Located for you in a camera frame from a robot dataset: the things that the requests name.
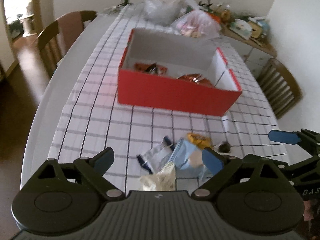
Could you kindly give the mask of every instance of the chair backrest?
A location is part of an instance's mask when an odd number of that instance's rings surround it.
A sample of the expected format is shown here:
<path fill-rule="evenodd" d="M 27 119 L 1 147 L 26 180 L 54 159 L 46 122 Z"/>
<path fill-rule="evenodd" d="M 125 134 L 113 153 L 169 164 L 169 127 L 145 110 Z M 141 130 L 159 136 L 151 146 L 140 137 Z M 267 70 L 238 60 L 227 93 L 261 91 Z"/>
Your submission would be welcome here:
<path fill-rule="evenodd" d="M 95 11 L 80 11 L 80 14 L 83 24 L 97 17 L 97 12 Z M 50 77 L 52 77 L 57 68 L 57 63 L 62 59 L 62 53 L 57 39 L 58 34 L 59 24 L 57 21 L 54 21 L 44 28 L 38 36 L 38 49 Z"/>
<path fill-rule="evenodd" d="M 301 99 L 301 90 L 292 74 L 272 58 L 262 69 L 257 82 L 279 119 Z"/>

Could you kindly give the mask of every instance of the brown floor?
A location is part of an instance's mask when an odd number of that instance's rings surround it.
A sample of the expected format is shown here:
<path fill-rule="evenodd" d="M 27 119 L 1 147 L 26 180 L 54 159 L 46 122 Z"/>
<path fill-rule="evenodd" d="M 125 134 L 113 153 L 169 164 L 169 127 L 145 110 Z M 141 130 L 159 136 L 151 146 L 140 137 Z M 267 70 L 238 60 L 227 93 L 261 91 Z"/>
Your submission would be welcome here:
<path fill-rule="evenodd" d="M 14 48 L 20 65 L 0 83 L 0 239 L 19 230 L 11 215 L 11 203 L 20 189 L 24 149 L 29 130 L 49 82 L 36 48 L 36 35 L 18 38 Z"/>

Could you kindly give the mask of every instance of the white drawer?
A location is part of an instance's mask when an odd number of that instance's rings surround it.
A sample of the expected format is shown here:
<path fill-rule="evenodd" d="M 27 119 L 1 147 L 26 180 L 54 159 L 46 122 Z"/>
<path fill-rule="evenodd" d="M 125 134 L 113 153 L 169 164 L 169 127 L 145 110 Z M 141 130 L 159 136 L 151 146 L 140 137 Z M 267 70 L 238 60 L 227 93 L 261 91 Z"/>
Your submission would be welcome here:
<path fill-rule="evenodd" d="M 234 47 L 234 49 L 238 52 L 242 59 L 244 59 L 244 55 L 250 54 L 250 51 L 252 50 L 252 47 L 250 45 L 226 36 L 224 38 L 231 44 L 232 47 Z"/>
<path fill-rule="evenodd" d="M 263 69 L 263 66 L 261 66 L 257 63 L 251 62 L 249 60 L 247 60 L 245 63 L 247 65 L 247 67 L 249 68 L 250 72 L 252 73 L 252 75 L 255 78 L 257 78 L 259 76 L 261 70 Z"/>
<path fill-rule="evenodd" d="M 259 64 L 261 66 L 265 66 L 267 64 L 268 60 L 271 58 L 273 58 L 271 55 L 269 55 L 261 50 L 258 50 L 256 48 L 253 48 L 250 56 L 248 57 L 248 60 L 250 62 Z"/>

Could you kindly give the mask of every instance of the red box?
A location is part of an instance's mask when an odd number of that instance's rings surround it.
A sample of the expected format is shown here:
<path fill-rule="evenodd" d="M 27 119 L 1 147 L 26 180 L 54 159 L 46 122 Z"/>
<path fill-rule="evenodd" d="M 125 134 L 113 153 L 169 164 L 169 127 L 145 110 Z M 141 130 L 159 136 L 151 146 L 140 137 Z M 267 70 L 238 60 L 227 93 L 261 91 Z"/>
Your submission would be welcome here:
<path fill-rule="evenodd" d="M 136 71 L 137 62 L 165 66 L 170 77 Z M 242 93 L 227 64 L 211 40 L 133 29 L 119 65 L 118 102 L 223 116 Z M 177 79 L 193 73 L 214 87 Z"/>

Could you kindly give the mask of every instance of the checkered tablecloth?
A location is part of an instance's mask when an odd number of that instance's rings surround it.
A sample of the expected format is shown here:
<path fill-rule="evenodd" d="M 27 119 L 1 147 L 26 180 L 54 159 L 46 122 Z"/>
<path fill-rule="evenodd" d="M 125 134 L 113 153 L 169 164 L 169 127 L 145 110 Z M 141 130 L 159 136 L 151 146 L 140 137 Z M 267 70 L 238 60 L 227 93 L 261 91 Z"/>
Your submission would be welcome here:
<path fill-rule="evenodd" d="M 289 162 L 284 145 L 268 139 L 268 132 L 278 128 L 269 103 L 241 57 L 223 38 L 216 41 L 217 45 L 243 89 L 225 116 L 119 104 L 118 66 L 132 28 L 176 34 L 171 27 L 146 21 L 143 5 L 126 6 L 84 66 L 63 108 L 49 157 L 69 163 L 112 147 L 115 161 L 104 177 L 126 193 L 140 189 L 139 178 L 147 174 L 136 155 L 151 149 L 166 135 L 177 142 L 191 131 L 210 136 L 213 144 L 228 141 L 231 155 L 240 158 L 251 153 Z M 177 190 L 192 192 L 202 183 L 177 171 Z"/>

